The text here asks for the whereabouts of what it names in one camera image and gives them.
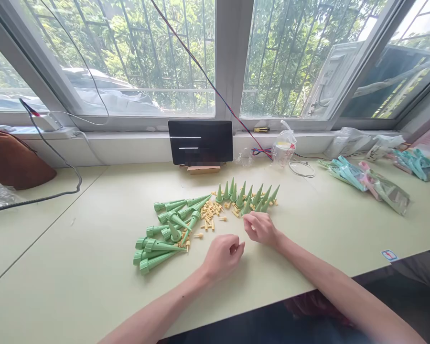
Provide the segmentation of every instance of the white cable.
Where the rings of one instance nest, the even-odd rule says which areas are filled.
[[[96,151],[92,149],[91,143],[89,142],[89,139],[87,138],[86,134],[82,131],[75,131],[75,134],[76,135],[81,134],[81,136],[83,136],[83,138],[85,139],[89,149],[91,150],[92,154],[96,157],[96,159],[99,160],[99,162],[102,165],[107,166],[107,164],[105,162],[103,162],[102,159],[100,159],[99,156],[96,154]]]
[[[299,163],[301,165],[307,166],[308,168],[310,168],[312,170],[312,174],[299,173],[298,171],[296,171],[293,168],[293,166],[292,166],[293,163]],[[290,160],[290,162],[288,163],[288,167],[290,167],[290,170],[294,174],[297,174],[298,176],[305,177],[305,178],[313,178],[313,177],[315,177],[315,170],[314,170],[314,168],[311,165],[309,165],[309,163],[307,161],[300,161],[300,160],[293,159],[293,160]]]

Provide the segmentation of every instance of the light green desk surface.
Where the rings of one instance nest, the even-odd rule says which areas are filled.
[[[80,168],[81,191],[37,204],[0,212],[0,275],[41,235],[107,167]],[[72,169],[59,169],[50,182],[17,191],[20,201],[28,201],[75,190],[78,178]]]
[[[230,211],[227,222],[216,220],[215,233],[192,239],[188,255],[145,277],[132,265],[135,241],[158,225],[153,202],[208,194],[232,177],[238,188],[246,180],[255,191],[280,183],[279,206],[269,208],[276,226],[349,276],[388,265],[383,250],[403,258],[430,249],[430,183],[384,162],[373,165],[413,197],[403,218],[314,162],[316,177],[304,179],[261,160],[196,176],[170,163],[110,166],[0,279],[0,343],[96,343],[192,273],[218,234],[247,241],[238,269],[197,299],[167,335],[312,290],[285,259],[249,241]]]

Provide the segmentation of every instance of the brown bag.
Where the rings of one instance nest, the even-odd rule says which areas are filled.
[[[56,176],[24,141],[0,130],[0,183],[16,190],[30,189]]]

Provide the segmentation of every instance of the wire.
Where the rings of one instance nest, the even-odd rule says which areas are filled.
[[[102,161],[102,159],[101,159],[101,158],[99,158],[99,156],[96,154],[96,151],[92,148],[91,143],[89,142],[89,139],[87,138],[87,136],[86,136],[86,134],[85,134],[84,132],[82,132],[82,131],[76,131],[76,132],[75,132],[75,134],[80,134],[81,136],[83,136],[83,138],[85,139],[85,141],[86,141],[86,143],[87,143],[87,145],[88,145],[89,149],[91,150],[92,154],[96,157],[96,159],[97,159],[97,160],[99,160],[99,162],[100,162],[102,165],[107,165],[107,164],[106,164],[106,163],[104,163],[104,162]]]
[[[258,152],[263,152],[265,153],[271,160],[272,160],[272,156],[270,153],[266,152],[265,149],[263,149],[263,147],[261,147],[260,143],[257,141],[257,139],[252,135],[252,133],[250,132],[250,130],[248,130],[248,128],[245,126],[245,124],[239,119],[239,117],[237,117],[234,113],[234,111],[231,109],[231,107],[228,105],[228,103],[224,100],[224,98],[221,96],[221,94],[218,92],[218,90],[215,88],[214,84],[212,83],[212,81],[209,79],[209,77],[207,76],[207,73],[205,72],[205,70],[202,68],[202,66],[200,65],[200,63],[196,60],[196,58],[194,57],[194,55],[191,53],[191,51],[188,49],[188,47],[185,45],[185,43],[183,43],[183,41],[180,39],[180,37],[177,35],[177,32],[175,32],[175,30],[173,29],[172,25],[167,21],[166,17],[164,17],[164,14],[161,12],[161,10],[159,9],[158,5],[156,5],[156,3],[154,2],[154,0],[151,0],[151,2],[153,3],[154,8],[156,9],[156,11],[158,11],[159,15],[161,16],[161,18],[165,21],[166,25],[169,27],[169,29],[172,31],[172,33],[174,34],[174,36],[178,39],[178,41],[180,42],[180,44],[182,45],[182,47],[186,50],[186,52],[189,54],[189,56],[192,58],[192,60],[194,61],[194,63],[196,63],[196,65],[199,67],[199,69],[201,70],[201,72],[204,74],[205,78],[207,79],[208,83],[210,84],[210,86],[214,89],[215,93],[221,98],[221,100],[223,101],[223,103],[226,105],[226,107],[229,109],[229,111],[231,112],[231,114],[234,116],[235,119],[237,119],[239,121],[239,123],[244,127],[244,129],[250,134],[250,136],[255,140],[255,142],[257,143],[257,145],[259,146],[259,150]]]
[[[64,112],[64,113],[66,113],[66,114],[68,114],[68,115],[70,115],[70,116],[72,116],[72,117],[75,117],[75,118],[77,118],[77,119],[83,120],[83,121],[85,121],[85,122],[88,122],[88,123],[94,124],[94,125],[106,125],[106,124],[110,121],[110,113],[109,113],[109,111],[108,111],[107,106],[105,105],[104,100],[103,100],[103,99],[102,99],[102,97],[100,96],[100,91],[99,91],[99,89],[98,89],[98,87],[97,87],[97,83],[96,83],[96,81],[95,81],[95,79],[94,79],[94,76],[93,76],[93,75],[92,75],[92,73],[91,73],[91,70],[89,69],[89,66],[87,65],[87,62],[86,62],[85,58],[83,57],[83,54],[81,54],[81,51],[78,49],[78,46],[76,45],[76,43],[75,43],[75,41],[73,40],[72,36],[69,34],[68,30],[67,30],[67,29],[65,28],[65,26],[62,24],[62,22],[59,20],[59,18],[58,18],[58,17],[56,17],[56,15],[54,14],[54,12],[53,12],[49,7],[48,7],[48,5],[46,5],[46,3],[45,3],[43,0],[40,0],[40,2],[43,4],[43,6],[44,6],[44,7],[46,7],[46,9],[47,9],[51,14],[52,14],[52,16],[54,17],[54,19],[56,19],[56,21],[59,23],[59,25],[60,25],[60,26],[62,27],[62,29],[65,31],[65,33],[67,34],[68,38],[72,41],[72,44],[73,44],[73,46],[75,47],[76,51],[78,52],[78,54],[80,55],[81,59],[83,60],[83,63],[85,64],[87,71],[88,71],[88,72],[89,72],[89,74],[91,75],[92,82],[94,83],[94,87],[96,88],[96,91],[97,91],[97,94],[99,95],[100,101],[101,101],[101,102],[102,102],[102,104],[104,105],[105,111],[107,112],[107,121],[106,121],[105,123],[98,124],[98,123],[90,122],[90,121],[88,121],[88,120],[86,120],[86,119],[82,119],[82,118],[80,118],[80,117],[78,117],[78,116],[71,115],[71,114],[69,114],[68,112]]]
[[[41,133],[40,129],[37,127],[37,125],[35,124],[35,121],[33,120],[33,117],[32,117],[32,113],[35,113],[36,111],[35,111],[34,109],[32,109],[29,105],[27,105],[27,104],[22,100],[22,98],[19,98],[19,101],[21,102],[22,106],[24,106],[24,108],[25,108],[25,109],[27,110],[27,112],[29,113],[30,120],[32,121],[33,126],[37,129],[38,134],[40,135],[40,138],[43,140],[43,142],[44,142],[44,143],[46,143],[46,145],[47,145],[49,148],[51,148],[51,150],[52,150],[54,153],[56,153],[56,155],[64,161],[64,164],[66,164],[68,167],[72,168],[72,169],[75,171],[75,173],[76,173],[76,175],[77,175],[77,177],[78,177],[78,184],[77,184],[77,186],[76,186],[76,190],[74,190],[74,191],[65,191],[65,192],[62,192],[62,193],[57,193],[57,194],[52,195],[52,196],[42,197],[42,198],[34,199],[34,200],[31,200],[31,201],[24,201],[24,202],[18,202],[18,203],[13,203],[13,204],[3,205],[3,206],[0,206],[0,210],[11,209],[11,208],[15,208],[15,207],[18,207],[18,206],[21,206],[21,205],[33,204],[33,203],[37,203],[37,202],[43,202],[43,201],[47,201],[47,200],[50,200],[50,199],[53,199],[53,198],[57,198],[57,197],[60,197],[60,196],[66,195],[66,194],[75,194],[75,193],[77,193],[77,192],[79,192],[79,191],[80,191],[81,183],[83,182],[83,178],[81,177],[81,175],[80,175],[80,173],[78,172],[78,170],[77,170],[75,167],[73,167],[72,165],[70,165],[70,164],[67,162],[67,160],[65,160],[65,159],[64,159],[64,157],[63,157],[62,155],[60,155],[60,154],[59,154],[59,152],[58,152],[58,151],[56,151],[56,150],[55,150],[55,149],[54,149],[54,148],[53,148],[53,147],[48,143],[48,141],[46,141],[46,139],[43,137],[43,135],[42,135],[42,133]]]

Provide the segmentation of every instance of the sticker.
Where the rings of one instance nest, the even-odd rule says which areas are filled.
[[[385,250],[381,252],[382,255],[387,258],[388,261],[395,261],[398,260],[398,257],[390,250]]]

